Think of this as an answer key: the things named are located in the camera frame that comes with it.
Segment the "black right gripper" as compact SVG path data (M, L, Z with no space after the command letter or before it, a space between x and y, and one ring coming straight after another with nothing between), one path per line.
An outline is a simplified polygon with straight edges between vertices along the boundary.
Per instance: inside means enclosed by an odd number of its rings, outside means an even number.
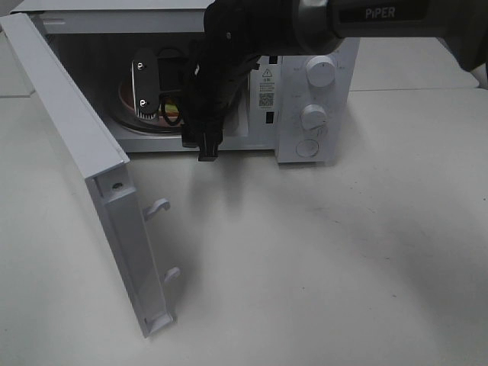
M199 149L200 162L218 157L223 142L223 125L236 93L259 59L252 40L205 37L191 42L187 55L165 53L158 58L160 78L175 73L174 81L162 82L162 89L175 92L183 119L181 143Z

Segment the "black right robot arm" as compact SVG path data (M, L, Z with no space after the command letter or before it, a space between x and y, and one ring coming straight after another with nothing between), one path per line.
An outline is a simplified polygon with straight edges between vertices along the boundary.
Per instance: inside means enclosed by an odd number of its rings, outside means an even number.
M215 1L190 48L182 143L214 161L234 95L262 56L328 54L350 37L436 37L471 71L487 60L485 1Z

